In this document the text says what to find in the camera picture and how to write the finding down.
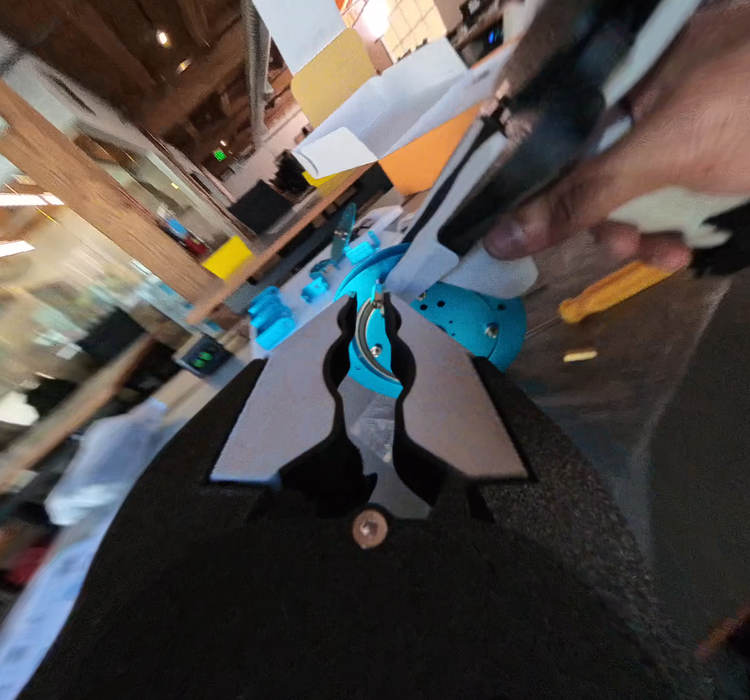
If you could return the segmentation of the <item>yellow tray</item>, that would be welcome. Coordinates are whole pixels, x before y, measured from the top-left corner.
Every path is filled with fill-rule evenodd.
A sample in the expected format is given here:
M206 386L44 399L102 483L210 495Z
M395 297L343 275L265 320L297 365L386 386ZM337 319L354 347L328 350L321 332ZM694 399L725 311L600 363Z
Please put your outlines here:
M225 281L253 257L254 254L245 241L235 235L210 254L201 265L209 273Z

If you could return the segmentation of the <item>blue round turntable base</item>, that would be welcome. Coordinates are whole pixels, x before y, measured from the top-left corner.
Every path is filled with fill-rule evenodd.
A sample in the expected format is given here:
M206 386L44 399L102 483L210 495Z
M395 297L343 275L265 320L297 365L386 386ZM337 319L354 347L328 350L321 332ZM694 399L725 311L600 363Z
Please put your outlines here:
M374 283L385 283L406 251L406 244L398 244L376 253L373 263L359 265L346 277L337 298L353 296L359 306L349 347L348 376L363 388L393 399L399 397L402 386L391 371L386 322L382 311L372 307L370 298ZM527 333L527 313L519 297L499 299L435 283L410 306L464 349L486 358L502 372L517 358Z

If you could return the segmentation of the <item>black equipment case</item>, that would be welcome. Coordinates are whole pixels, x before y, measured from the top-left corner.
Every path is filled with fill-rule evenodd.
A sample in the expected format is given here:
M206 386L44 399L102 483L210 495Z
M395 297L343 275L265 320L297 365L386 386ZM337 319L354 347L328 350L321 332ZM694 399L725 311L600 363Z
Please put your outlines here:
M268 232L293 209L293 203L265 180L258 180L227 209L254 235Z

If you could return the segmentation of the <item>white foam sheet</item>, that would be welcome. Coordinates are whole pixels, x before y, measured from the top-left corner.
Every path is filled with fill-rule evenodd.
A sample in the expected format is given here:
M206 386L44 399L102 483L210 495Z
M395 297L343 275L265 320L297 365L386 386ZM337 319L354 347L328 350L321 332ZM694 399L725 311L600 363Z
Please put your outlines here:
M384 196L383 200L385 202L384 205L381 203L377 204L355 221L350 239L351 244L357 244L354 240L357 240L358 237L366 236L369 230L373 231L380 238L380 249L376 253L383 252L387 248L398 245L401 242L409 223L409 215L406 214L402 205L395 202L395 196L392 193ZM344 256L340 261L338 270L330 268L325 275L325 278L329 282L329 290L313 303L305 303L302 300L301 291L312 279L309 274L310 269L317 262L330 258L335 226L336 223L320 229L316 237L304 243L295 251L291 262L287 260L282 261L269 274L266 280L253 290L252 299L269 285L278 287L280 290L280 300L292 311L290 318L295 321L295 331L320 314L331 302L340 296L339 289L344 280L358 267L358 265L355 267L352 266ZM376 253L369 260L359 265L373 263ZM248 305L251 300L244 307L244 313L249 319L250 335L254 342L253 353L259 356L266 356L271 351L264 351L258 347L256 343L257 331L250 322Z

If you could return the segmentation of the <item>silver ceiling duct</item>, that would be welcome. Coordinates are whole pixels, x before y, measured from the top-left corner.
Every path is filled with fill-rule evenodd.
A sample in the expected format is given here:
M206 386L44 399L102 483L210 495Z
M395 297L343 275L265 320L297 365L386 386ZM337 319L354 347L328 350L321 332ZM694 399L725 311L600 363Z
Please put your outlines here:
M248 92L250 134L254 147L264 140L266 87L270 35L254 0L240 0L241 21L245 31L245 77Z

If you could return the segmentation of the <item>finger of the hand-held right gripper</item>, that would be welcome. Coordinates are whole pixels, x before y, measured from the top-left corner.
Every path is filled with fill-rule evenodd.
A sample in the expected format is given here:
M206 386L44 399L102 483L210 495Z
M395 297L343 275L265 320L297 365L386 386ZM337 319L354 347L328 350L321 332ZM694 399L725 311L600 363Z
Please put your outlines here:
M455 162L446 168L429 193L424 208L404 235L403 242L421 244L435 238L439 230L453 219L466 200L493 170L508 144L497 119L482 119L472 127L466 140L460 143Z
M397 297L417 297L449 274L460 255L435 236L417 237L386 278L386 289Z

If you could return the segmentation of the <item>small grid window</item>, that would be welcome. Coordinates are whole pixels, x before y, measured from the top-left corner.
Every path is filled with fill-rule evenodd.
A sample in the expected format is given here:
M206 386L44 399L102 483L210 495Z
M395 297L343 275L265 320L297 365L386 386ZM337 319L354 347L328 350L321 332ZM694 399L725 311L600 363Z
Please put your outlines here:
M366 12L393 63L446 35L435 0L370 0Z

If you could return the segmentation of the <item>yellow tool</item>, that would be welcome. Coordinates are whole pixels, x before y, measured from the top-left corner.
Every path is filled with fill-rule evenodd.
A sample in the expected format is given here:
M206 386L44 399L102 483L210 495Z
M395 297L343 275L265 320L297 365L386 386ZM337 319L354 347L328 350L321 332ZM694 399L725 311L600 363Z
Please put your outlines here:
M563 300L555 315L527 331L526 341L557 323L580 324L664 282L677 271L644 262L632 262L592 283L574 297Z

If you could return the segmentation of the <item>wide blue perforated bracket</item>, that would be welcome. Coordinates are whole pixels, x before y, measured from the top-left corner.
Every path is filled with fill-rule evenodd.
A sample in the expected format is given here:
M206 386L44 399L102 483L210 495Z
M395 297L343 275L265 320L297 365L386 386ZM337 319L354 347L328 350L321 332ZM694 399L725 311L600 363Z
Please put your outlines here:
M380 249L380 238L371 230L354 241L357 244L350 243L344 250L345 258L354 267L369 260Z

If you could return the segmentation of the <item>person's right hand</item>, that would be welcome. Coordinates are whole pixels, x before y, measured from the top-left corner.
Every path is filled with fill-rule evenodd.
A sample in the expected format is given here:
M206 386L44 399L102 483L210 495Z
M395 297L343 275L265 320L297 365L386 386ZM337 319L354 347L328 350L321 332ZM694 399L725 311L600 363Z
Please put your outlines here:
M666 187L748 196L748 1L700 10L642 87L633 115L612 148L499 218L484 237L487 253L514 261L589 231L621 259L687 266L691 248L676 232L644 234L607 218Z

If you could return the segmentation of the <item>orange and white cardboard box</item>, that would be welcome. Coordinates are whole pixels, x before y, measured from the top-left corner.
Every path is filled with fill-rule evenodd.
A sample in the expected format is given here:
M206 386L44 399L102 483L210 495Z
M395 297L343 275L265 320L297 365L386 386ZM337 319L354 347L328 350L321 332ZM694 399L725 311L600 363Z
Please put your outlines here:
M403 196L430 189L497 89L517 42L471 68L447 39L370 78L294 151L315 179L377 163Z

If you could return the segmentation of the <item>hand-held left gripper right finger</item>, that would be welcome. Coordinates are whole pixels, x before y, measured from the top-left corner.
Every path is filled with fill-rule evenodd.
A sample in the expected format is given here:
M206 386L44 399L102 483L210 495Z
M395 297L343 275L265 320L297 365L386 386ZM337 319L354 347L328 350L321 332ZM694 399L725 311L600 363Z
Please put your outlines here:
M392 461L428 505L449 488L529 482L529 463L500 409L504 376L397 297L386 295L391 371L400 383Z

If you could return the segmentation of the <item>dark device with green display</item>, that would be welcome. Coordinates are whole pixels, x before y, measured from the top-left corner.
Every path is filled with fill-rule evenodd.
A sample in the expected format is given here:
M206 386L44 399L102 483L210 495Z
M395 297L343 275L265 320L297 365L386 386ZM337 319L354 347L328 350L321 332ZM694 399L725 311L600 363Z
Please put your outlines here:
M215 374L231 357L232 352L223 343L200 333L188 339L172 359L180 368L203 378Z

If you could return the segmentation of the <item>yellow upright panel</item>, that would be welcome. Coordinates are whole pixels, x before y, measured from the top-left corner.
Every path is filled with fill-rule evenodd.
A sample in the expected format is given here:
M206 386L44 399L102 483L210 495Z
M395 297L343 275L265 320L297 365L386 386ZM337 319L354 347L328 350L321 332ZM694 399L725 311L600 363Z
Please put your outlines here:
M252 0L292 75L293 98L313 127L377 73L334 0Z

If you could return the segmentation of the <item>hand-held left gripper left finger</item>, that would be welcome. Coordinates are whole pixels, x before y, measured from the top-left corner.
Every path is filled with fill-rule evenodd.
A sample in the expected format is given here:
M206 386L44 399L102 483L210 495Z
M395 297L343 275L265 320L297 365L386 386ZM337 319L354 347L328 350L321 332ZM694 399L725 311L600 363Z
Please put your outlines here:
M266 488L321 517L363 507L377 484L347 434L340 386L350 371L355 295L326 307L269 357L210 471L226 488Z

